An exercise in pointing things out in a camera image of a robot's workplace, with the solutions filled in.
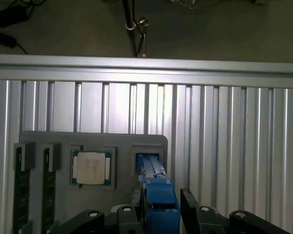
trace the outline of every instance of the metal pole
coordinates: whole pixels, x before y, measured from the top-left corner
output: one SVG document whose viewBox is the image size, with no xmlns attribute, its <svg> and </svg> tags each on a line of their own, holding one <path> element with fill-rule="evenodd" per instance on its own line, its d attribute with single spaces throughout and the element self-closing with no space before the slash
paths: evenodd
<svg viewBox="0 0 293 234">
<path fill-rule="evenodd" d="M 126 19 L 126 29 L 127 29 L 128 36 L 130 39 L 133 55 L 136 57 L 137 56 L 137 49 L 136 49 L 136 34 L 134 31 L 135 25 L 132 20 L 128 1 L 129 0 L 122 0 L 123 7 L 124 7 L 124 13 L 125 13 L 125 19 Z"/>
</svg>

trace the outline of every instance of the green pcb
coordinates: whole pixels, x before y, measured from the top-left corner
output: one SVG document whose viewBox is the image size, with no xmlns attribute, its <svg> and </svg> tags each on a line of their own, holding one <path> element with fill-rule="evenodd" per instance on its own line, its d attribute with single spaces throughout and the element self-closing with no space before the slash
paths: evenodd
<svg viewBox="0 0 293 234">
<path fill-rule="evenodd" d="M 55 209 L 55 178 L 56 171 L 49 171 L 50 150 L 43 152 L 43 188 L 42 188 L 42 232 L 46 234 L 47 230 L 54 223 Z"/>
<path fill-rule="evenodd" d="M 21 170 L 21 155 L 21 147 L 18 147 L 15 159 L 13 234 L 18 234 L 19 229 L 28 222 L 29 214 L 30 170 Z"/>
</svg>

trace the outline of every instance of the black cable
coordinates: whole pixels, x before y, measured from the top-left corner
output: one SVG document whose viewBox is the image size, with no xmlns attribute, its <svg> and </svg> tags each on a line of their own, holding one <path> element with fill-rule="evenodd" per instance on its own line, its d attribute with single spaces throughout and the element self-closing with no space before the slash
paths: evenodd
<svg viewBox="0 0 293 234">
<path fill-rule="evenodd" d="M 42 4 L 44 4 L 47 0 L 42 0 L 39 3 L 34 2 L 34 0 L 30 0 L 30 3 L 33 4 L 34 6 L 41 6 Z"/>
<path fill-rule="evenodd" d="M 142 48 L 142 43 L 145 40 L 145 34 L 146 34 L 146 29 L 144 28 L 144 30 L 143 30 L 143 37 L 140 37 L 140 41 L 139 41 L 139 45 L 138 45 L 138 50 L 137 50 L 137 56 L 140 53 L 141 48 Z"/>
<path fill-rule="evenodd" d="M 122 0 L 122 3 L 124 8 L 124 14 L 125 14 L 125 22 L 126 22 L 125 26 L 129 36 L 132 53 L 136 57 L 136 54 L 137 54 L 136 40 L 135 40 L 136 33 L 134 31 L 134 26 L 133 26 L 134 22 L 132 21 L 132 12 L 131 12 L 128 0 Z"/>
<path fill-rule="evenodd" d="M 139 30 L 139 33 L 142 37 L 144 37 L 144 35 L 142 34 L 141 32 L 141 29 L 140 29 L 140 26 L 139 24 L 137 23 L 136 21 L 136 17 L 135 17 L 135 0 L 132 0 L 132 19 L 133 19 L 133 22 L 136 24 L 136 26 L 138 27 L 138 30 Z"/>
<path fill-rule="evenodd" d="M 28 7 L 30 7 L 30 6 L 32 6 L 32 7 L 31 7 L 30 12 L 29 12 L 29 14 L 28 14 L 28 18 L 30 18 L 31 13 L 33 13 L 34 8 L 35 8 L 35 5 L 29 5 Z"/>
<path fill-rule="evenodd" d="M 10 8 L 11 6 L 13 6 L 16 2 L 21 1 L 23 3 L 26 3 L 27 6 L 30 6 L 30 2 L 24 1 L 24 0 L 14 0 L 13 2 L 10 3 L 10 5 L 8 5 L 7 8 Z"/>
<path fill-rule="evenodd" d="M 23 48 L 23 47 L 21 47 L 21 45 L 20 44 L 16 44 L 21 50 L 23 50 L 23 52 L 26 54 L 26 55 L 28 55 L 28 53 L 27 53 L 27 51 Z"/>
</svg>

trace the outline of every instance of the blue connector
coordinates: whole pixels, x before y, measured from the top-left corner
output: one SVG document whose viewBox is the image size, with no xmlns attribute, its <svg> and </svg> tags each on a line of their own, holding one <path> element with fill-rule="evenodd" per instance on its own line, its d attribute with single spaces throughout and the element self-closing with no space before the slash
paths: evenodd
<svg viewBox="0 0 293 234">
<path fill-rule="evenodd" d="M 171 181 L 166 177 L 163 165 L 154 154 L 137 154 L 136 172 L 145 185 L 146 231 L 148 234 L 179 234 L 180 207 Z"/>
</svg>

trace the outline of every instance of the cpu processor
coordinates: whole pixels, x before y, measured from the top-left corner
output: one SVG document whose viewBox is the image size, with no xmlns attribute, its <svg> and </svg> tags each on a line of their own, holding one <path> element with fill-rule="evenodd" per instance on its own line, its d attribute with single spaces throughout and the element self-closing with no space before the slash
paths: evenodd
<svg viewBox="0 0 293 234">
<path fill-rule="evenodd" d="M 111 151 L 72 150 L 71 184 L 111 185 Z"/>
</svg>

